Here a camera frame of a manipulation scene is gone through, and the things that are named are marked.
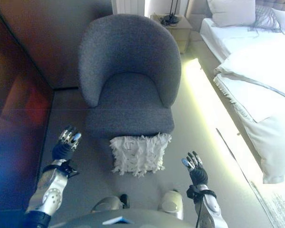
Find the right robot hand dark palm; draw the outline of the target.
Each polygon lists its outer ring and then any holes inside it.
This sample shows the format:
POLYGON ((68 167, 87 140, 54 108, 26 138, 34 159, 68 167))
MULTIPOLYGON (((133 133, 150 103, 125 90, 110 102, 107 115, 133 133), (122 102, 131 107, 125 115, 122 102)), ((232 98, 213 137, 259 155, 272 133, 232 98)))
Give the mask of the right robot hand dark palm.
POLYGON ((193 185, 207 185, 208 174, 203 167, 201 158, 195 151, 188 152, 187 155, 186 158, 182 158, 181 162, 187 168, 193 185))

